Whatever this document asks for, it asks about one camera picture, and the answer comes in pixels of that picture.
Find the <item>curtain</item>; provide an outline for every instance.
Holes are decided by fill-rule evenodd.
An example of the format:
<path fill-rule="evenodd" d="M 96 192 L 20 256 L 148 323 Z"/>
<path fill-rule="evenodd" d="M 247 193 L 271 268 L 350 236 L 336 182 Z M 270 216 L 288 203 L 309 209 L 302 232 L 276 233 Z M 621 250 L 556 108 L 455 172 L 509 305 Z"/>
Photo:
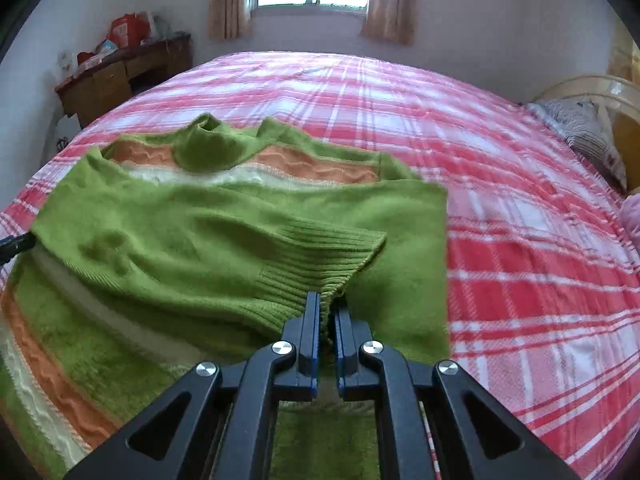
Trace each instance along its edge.
<path fill-rule="evenodd" d="M 640 84 L 640 50 L 619 18 L 611 43 L 607 74 Z"/>
<path fill-rule="evenodd" d="M 250 30 L 251 0 L 209 0 L 209 36 L 216 40 L 239 38 Z"/>
<path fill-rule="evenodd" d="M 416 0 L 369 0 L 362 34 L 369 38 L 413 44 Z"/>

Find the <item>wall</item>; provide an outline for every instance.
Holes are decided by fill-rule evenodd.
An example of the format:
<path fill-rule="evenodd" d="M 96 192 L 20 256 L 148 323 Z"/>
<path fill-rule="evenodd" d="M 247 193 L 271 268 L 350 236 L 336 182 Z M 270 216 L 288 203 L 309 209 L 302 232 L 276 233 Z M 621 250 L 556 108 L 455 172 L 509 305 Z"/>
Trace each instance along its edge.
<path fill-rule="evenodd" d="M 0 210 L 40 167 L 47 131 L 62 116 L 53 91 L 58 54 L 91 50 L 114 17 L 149 0 L 42 0 L 0 63 Z"/>
<path fill-rule="evenodd" d="M 607 67 L 614 13 L 605 0 L 418 0 L 412 47 L 359 36 L 362 17 L 290 16 L 258 10 L 252 34 L 216 42 L 206 34 L 208 0 L 42 0 L 0 64 L 0 210 L 38 169 L 47 129 L 62 111 L 52 91 L 58 54 L 92 48 L 108 23 L 152 9 L 188 30 L 194 60 L 243 50 L 358 54 L 418 66 L 515 101 Z"/>

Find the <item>bed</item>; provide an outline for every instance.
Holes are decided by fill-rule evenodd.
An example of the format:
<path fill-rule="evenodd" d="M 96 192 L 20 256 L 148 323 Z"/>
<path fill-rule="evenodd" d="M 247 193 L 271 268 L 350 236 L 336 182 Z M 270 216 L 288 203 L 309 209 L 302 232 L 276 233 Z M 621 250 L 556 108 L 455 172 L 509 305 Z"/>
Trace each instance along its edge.
<path fill-rule="evenodd" d="M 87 127 L 0 213 L 0 238 L 30 228 L 89 147 L 203 112 L 233 126 L 271 116 L 390 152 L 446 187 L 453 358 L 582 478 L 607 476 L 640 427 L 640 256 L 617 220 L 623 198 L 527 109 L 489 92 L 354 56 L 221 57 Z"/>

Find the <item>window frame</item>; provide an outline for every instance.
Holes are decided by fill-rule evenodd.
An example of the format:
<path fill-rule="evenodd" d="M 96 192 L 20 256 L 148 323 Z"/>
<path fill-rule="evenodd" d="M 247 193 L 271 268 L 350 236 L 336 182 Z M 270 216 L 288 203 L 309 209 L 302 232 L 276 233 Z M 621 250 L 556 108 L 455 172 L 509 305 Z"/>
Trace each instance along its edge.
<path fill-rule="evenodd" d="M 323 4 L 320 0 L 306 0 L 303 4 L 273 4 L 273 5 L 258 5 L 258 0 L 251 0 L 252 12 L 259 9 L 279 9 L 285 10 L 290 14 L 315 14 L 317 12 L 343 12 L 345 14 L 365 14 L 367 12 L 367 3 L 364 7 L 352 7 L 347 5 L 335 5 L 335 4 Z"/>

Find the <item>screw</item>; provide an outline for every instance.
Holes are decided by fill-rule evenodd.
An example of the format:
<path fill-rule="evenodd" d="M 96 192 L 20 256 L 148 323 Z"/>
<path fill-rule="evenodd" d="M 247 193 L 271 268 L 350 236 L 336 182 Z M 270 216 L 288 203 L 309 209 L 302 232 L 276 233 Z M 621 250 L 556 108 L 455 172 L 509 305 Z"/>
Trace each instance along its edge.
<path fill-rule="evenodd" d="M 383 351 L 384 346 L 380 341 L 374 340 L 374 341 L 367 341 L 366 343 L 364 343 L 364 345 L 362 345 L 362 349 L 367 354 L 379 354 L 380 352 Z"/>
<path fill-rule="evenodd" d="M 202 377 L 211 377 L 216 373 L 216 370 L 216 365 L 209 361 L 205 361 L 196 366 L 196 373 Z"/>
<path fill-rule="evenodd" d="M 286 355 L 293 350 L 293 345 L 288 341 L 278 341 L 271 345 L 271 350 L 278 355 Z"/>
<path fill-rule="evenodd" d="M 438 364 L 438 370 L 440 370 L 441 374 L 455 375 L 458 373 L 458 364 L 449 360 L 442 361 Z"/>

